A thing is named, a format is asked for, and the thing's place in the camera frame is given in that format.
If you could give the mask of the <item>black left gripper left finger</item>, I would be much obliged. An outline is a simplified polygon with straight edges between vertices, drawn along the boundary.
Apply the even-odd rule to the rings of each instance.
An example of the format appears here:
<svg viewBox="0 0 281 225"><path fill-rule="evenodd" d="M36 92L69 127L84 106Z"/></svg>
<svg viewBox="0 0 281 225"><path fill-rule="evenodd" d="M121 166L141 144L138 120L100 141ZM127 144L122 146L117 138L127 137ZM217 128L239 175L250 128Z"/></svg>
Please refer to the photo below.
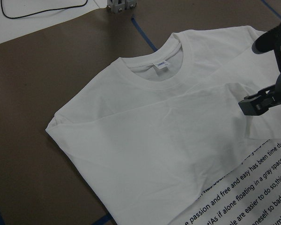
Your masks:
<svg viewBox="0 0 281 225"><path fill-rule="evenodd" d="M260 116L266 113L269 108L277 106L278 102L274 99L275 86L271 85L261 89L256 94L246 96L240 102L239 107L246 116Z"/></svg>

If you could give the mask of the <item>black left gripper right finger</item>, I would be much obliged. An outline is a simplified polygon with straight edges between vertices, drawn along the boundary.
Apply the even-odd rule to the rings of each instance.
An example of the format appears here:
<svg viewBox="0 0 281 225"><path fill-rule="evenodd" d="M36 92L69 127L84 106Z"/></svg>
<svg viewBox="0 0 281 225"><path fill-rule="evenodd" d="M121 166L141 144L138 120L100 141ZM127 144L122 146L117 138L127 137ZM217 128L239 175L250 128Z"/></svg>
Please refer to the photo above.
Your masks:
<svg viewBox="0 0 281 225"><path fill-rule="evenodd" d="M281 23L257 38L251 48L255 54L263 54L273 50L278 69L281 70Z"/></svg>

